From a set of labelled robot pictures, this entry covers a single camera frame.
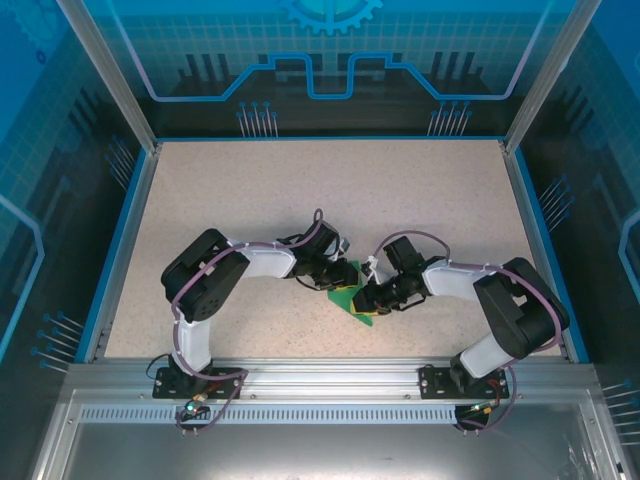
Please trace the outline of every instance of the black bracket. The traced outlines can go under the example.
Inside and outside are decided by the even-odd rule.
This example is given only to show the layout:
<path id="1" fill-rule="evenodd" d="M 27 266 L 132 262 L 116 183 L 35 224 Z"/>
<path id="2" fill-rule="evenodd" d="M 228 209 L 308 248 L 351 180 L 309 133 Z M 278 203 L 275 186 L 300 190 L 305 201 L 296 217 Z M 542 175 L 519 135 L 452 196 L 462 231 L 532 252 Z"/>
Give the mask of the black bracket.
<path id="1" fill-rule="evenodd" d="M 500 385 L 500 399 L 509 398 L 509 386 L 504 372 L 492 372 L 483 379 L 467 387 L 464 393 L 449 375 L 450 367 L 425 365 L 418 369 L 418 384 L 422 400 L 493 400 L 495 390 L 487 384 L 495 380 Z"/>
<path id="2" fill-rule="evenodd" d="M 242 371 L 241 368 L 212 368 L 209 375 L 229 375 L 232 373 L 238 373 Z M 239 382 L 239 378 L 232 378 L 230 380 L 223 380 L 219 383 L 205 382 L 203 385 L 194 385 L 193 382 L 185 382 L 184 374 L 172 369 L 170 367 L 159 368 L 156 372 L 156 380 L 153 386 L 153 398 L 170 398 L 170 399 L 184 399 L 188 400 L 193 398 L 194 395 L 202 393 L 207 390 L 207 398 L 210 400 L 227 400 L 231 397 L 233 390 Z"/>

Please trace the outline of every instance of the speckled tabletop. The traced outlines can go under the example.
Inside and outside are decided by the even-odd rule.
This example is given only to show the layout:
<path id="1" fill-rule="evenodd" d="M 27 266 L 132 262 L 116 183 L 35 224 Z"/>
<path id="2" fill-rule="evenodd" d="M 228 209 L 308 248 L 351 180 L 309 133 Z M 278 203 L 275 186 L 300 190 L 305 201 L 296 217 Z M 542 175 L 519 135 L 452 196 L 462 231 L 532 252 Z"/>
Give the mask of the speckled tabletop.
<path id="1" fill-rule="evenodd" d="M 457 261 L 531 258 L 497 141 L 166 143 L 106 356 L 171 351 L 160 275 L 202 231 L 272 240 L 304 232 L 317 207 L 348 237 L 353 260 L 406 228 L 440 236 Z M 412 241 L 425 258 L 442 253 L 427 239 Z M 251 278 L 241 280 L 211 330 L 217 357 L 377 357 L 454 355 L 489 328 L 479 305 L 444 297 L 368 327 L 326 293 Z"/>

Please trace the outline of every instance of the circuit pattern graphic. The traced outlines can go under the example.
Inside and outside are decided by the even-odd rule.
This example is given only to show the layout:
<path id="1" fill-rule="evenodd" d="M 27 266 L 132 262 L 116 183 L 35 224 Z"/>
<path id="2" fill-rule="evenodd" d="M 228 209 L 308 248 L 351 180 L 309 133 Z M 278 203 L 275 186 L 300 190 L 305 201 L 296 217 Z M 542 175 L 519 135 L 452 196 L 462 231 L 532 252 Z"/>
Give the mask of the circuit pattern graphic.
<path id="1" fill-rule="evenodd" d="M 382 7 L 382 0 L 281 0 L 280 5 L 300 28 L 333 35 L 336 30 L 346 34 L 360 28 L 362 20 L 371 20 L 373 10 Z"/>
<path id="2" fill-rule="evenodd" d="M 58 31 L 54 0 L 0 0 L 0 14 L 12 13 L 29 41 L 43 49 Z"/>

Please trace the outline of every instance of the metal frame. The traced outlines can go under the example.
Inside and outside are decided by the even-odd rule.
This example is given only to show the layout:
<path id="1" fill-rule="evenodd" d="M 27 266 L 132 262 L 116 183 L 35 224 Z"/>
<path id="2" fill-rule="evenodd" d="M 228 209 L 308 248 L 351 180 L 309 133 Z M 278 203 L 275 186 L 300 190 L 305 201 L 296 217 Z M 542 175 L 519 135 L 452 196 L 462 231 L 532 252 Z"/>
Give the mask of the metal frame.
<path id="1" fill-rule="evenodd" d="M 140 223 L 142 222 L 142 215 L 144 214 L 147 198 L 151 191 L 153 176 L 158 166 L 160 152 L 161 146 L 158 146 L 153 154 L 147 155 L 141 160 L 144 162 L 142 171 L 135 185 L 132 184 L 135 190 L 131 200 L 131 206 L 129 211 L 126 212 L 127 217 L 122 230 L 122 237 L 117 246 L 104 294 L 99 303 L 93 329 L 83 334 L 83 340 L 84 335 L 90 335 L 89 346 L 82 358 L 76 358 L 76 361 L 91 362 L 93 361 L 94 354 L 101 356 L 106 347 L 105 342 L 109 338 L 110 326 L 113 323 L 118 308 L 118 302 L 127 276 L 127 269 L 131 261 L 131 255 L 133 255 L 133 248 L 136 243 L 138 230 L 140 229 Z"/>
<path id="2" fill-rule="evenodd" d="M 57 2 L 140 145 L 153 154 L 158 143 L 155 134 L 87 7 L 82 0 Z"/>
<path id="3" fill-rule="evenodd" d="M 420 400 L 417 369 L 426 363 L 446 366 L 448 362 L 446 358 L 345 358 L 228 359 L 218 363 L 233 364 L 251 372 L 241 398 L 234 402 L 232 409 L 250 411 L 277 405 L 285 410 L 300 410 L 331 405 L 336 411 L 358 411 L 375 405 L 384 405 L 386 409 L 410 406 L 415 410 L 460 404 Z M 33 479 L 63 477 L 79 424 L 93 423 L 82 415 L 83 409 L 125 407 L 153 411 L 159 405 L 178 407 L 182 404 L 150 397 L 151 381 L 144 375 L 147 363 L 146 359 L 131 359 L 70 367 Z M 623 460 L 616 454 L 620 445 L 615 436 L 610 435 L 613 427 L 594 367 L 537 357 L 520 362 L 514 368 L 519 385 L 518 404 L 577 405 L 584 417 L 585 436 L 592 446 L 600 478 L 620 479 L 617 464 Z M 170 417 L 166 422 L 149 422 L 142 417 L 126 423 L 137 424 L 136 428 L 144 428 L 143 425 L 149 423 L 172 423 Z M 363 419 L 359 423 L 371 422 Z M 415 420 L 405 419 L 403 423 L 436 422 L 423 422 L 416 416 Z"/>
<path id="4" fill-rule="evenodd" d="M 545 99 L 551 92 L 553 85 L 564 70 L 569 57 L 578 45 L 585 30 L 591 23 L 593 15 L 602 0 L 577 0 L 576 5 L 562 27 L 547 59 L 536 77 L 529 93 L 522 102 L 522 106 L 505 137 L 508 153 L 514 153 L 525 133 L 533 123 Z"/>
<path id="5" fill-rule="evenodd" d="M 155 153 L 156 138 L 82 1 L 57 1 L 138 140 L 150 154 Z M 505 161 L 534 260 L 551 285 L 554 285 L 551 266 L 514 155 L 599 4 L 600 0 L 578 0 L 506 137 Z M 91 339 L 92 345 L 97 346 L 97 336 L 113 319 L 156 162 L 157 156 L 152 155 L 136 187 Z M 565 342 L 569 357 L 575 359 L 576 352 L 570 335 L 565 337 Z M 99 360 L 89 365 L 70 366 L 36 464 L 34 479 L 63 477 L 78 426 L 85 421 L 82 415 L 85 407 L 135 406 L 137 409 L 153 410 L 159 405 L 171 407 L 181 404 L 150 398 L 150 380 L 144 376 L 147 362 L 147 359 Z M 221 365 L 233 364 L 250 371 L 240 400 L 231 407 L 249 410 L 265 405 L 291 409 L 310 405 L 333 405 L 338 409 L 358 409 L 370 405 L 445 408 L 461 402 L 420 400 L 416 370 L 426 363 L 445 366 L 448 362 L 445 358 L 219 361 Z M 570 404 L 579 407 L 584 418 L 585 435 L 593 449 L 601 478 L 622 478 L 618 464 L 622 465 L 627 475 L 633 475 L 620 454 L 622 448 L 592 365 L 570 364 L 558 357 L 534 357 L 518 363 L 514 368 L 519 384 L 519 404 Z M 132 419 L 128 423 L 145 422 Z"/>

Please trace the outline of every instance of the blue frame border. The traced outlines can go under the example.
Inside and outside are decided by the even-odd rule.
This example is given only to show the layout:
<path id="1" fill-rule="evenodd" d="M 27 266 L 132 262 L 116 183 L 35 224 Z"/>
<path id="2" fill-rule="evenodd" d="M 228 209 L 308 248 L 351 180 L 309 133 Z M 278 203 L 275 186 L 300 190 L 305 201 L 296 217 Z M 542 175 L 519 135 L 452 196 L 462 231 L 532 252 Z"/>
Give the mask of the blue frame border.
<path id="1" fill-rule="evenodd" d="M 120 216 L 118 217 L 116 229 L 113 232 L 113 237 L 111 238 L 111 244 L 109 245 L 107 258 L 105 259 L 104 266 L 102 267 L 102 273 L 100 274 L 100 280 L 98 281 L 98 286 L 96 287 L 96 293 L 93 295 L 91 308 L 89 309 L 89 314 L 87 315 L 87 322 L 84 326 L 84 330 L 82 331 L 82 337 L 80 338 L 78 350 L 76 351 L 74 359 L 75 363 L 83 363 L 89 347 L 91 346 L 91 337 L 93 336 L 93 331 L 96 328 L 96 324 L 98 321 L 98 312 L 100 311 L 100 306 L 102 305 L 102 302 L 104 300 L 104 294 L 107 289 L 107 284 L 109 283 L 109 277 L 111 276 L 111 273 L 113 271 L 116 253 L 118 252 L 118 248 L 120 247 L 120 241 L 122 240 L 122 234 L 124 232 L 124 226 L 126 225 L 129 214 L 131 213 L 133 197 L 136 193 L 136 190 L 138 189 L 138 183 L 140 182 L 142 170 L 147 161 L 147 152 L 144 149 L 141 149 L 140 154 L 138 155 L 138 161 L 136 162 L 136 167 L 133 170 L 133 175 L 131 176 L 131 182 L 129 183 L 127 195 L 124 198 L 124 203 L 122 204 L 122 209 L 120 210 Z"/>
<path id="2" fill-rule="evenodd" d="M 547 225 L 544 223 L 542 209 L 540 208 L 540 203 L 538 202 L 538 197 L 536 196 L 536 192 L 533 188 L 533 182 L 531 181 L 531 175 L 529 175 L 529 169 L 527 168 L 527 164 L 520 147 L 516 149 L 515 157 L 518 162 L 520 173 L 522 174 L 522 180 L 524 182 L 527 197 L 529 197 L 529 202 L 531 202 L 536 227 L 538 228 L 540 238 L 542 239 L 542 247 L 547 259 L 549 260 L 551 274 L 553 275 L 553 279 L 555 280 L 556 288 L 558 290 L 558 297 L 560 297 L 560 301 L 567 308 L 567 312 L 569 313 L 569 318 L 571 320 L 571 323 L 569 324 L 569 331 L 571 332 L 571 340 L 573 341 L 578 362 L 589 363 L 589 354 L 587 353 L 587 348 L 585 347 L 582 333 L 580 332 L 580 326 L 576 319 L 575 310 L 573 309 L 571 299 L 569 298 L 569 291 L 567 290 L 567 285 L 564 282 L 564 277 L 560 270 L 560 264 L 558 263 L 558 257 L 556 257 L 556 252 L 553 249 Z"/>

